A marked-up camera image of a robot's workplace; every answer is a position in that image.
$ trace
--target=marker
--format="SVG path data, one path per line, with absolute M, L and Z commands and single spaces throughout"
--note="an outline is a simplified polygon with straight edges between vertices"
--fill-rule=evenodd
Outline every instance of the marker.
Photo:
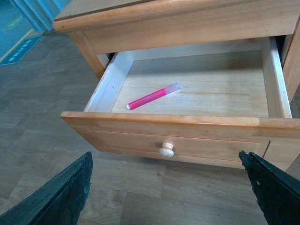
M 153 101 L 155 99 L 158 99 L 158 98 L 160 98 L 162 96 L 170 94 L 170 93 L 172 93 L 172 92 L 174 92 L 176 90 L 179 90 L 179 89 L 180 89 L 179 84 L 175 83 L 175 84 L 173 84 L 173 85 L 171 85 L 169 87 L 166 87 L 166 88 L 163 88 L 161 90 L 155 91 L 155 92 L 153 92 L 153 93 L 151 93 L 151 94 L 149 94 L 147 96 L 144 96 L 142 98 L 139 98 L 136 101 L 133 101 L 133 102 L 127 104 L 127 109 L 128 110 L 133 110 L 133 109 L 135 109 L 137 107 L 140 107 L 140 106 L 142 106 L 144 104 L 147 104 L 148 102 L 151 102 L 151 101 Z

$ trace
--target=wooden drawer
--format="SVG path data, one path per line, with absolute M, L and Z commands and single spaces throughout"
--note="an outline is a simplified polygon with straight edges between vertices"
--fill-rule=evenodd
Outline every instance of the wooden drawer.
M 181 89 L 129 111 L 127 103 Z M 61 117 L 100 151 L 241 167 L 256 152 L 281 169 L 299 154 L 274 39 L 259 38 L 117 53 L 84 112 Z

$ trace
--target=wooden nightstand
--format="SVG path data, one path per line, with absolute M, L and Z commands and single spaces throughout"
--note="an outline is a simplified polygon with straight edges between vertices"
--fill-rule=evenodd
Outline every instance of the wooden nightstand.
M 244 150 L 285 170 L 300 120 L 269 37 L 293 34 L 299 12 L 297 0 L 74 0 L 54 27 L 101 80 L 84 112 L 62 118 L 100 151 L 166 159 L 170 143 L 169 160 L 241 168 Z M 180 91 L 127 110 L 176 82 Z

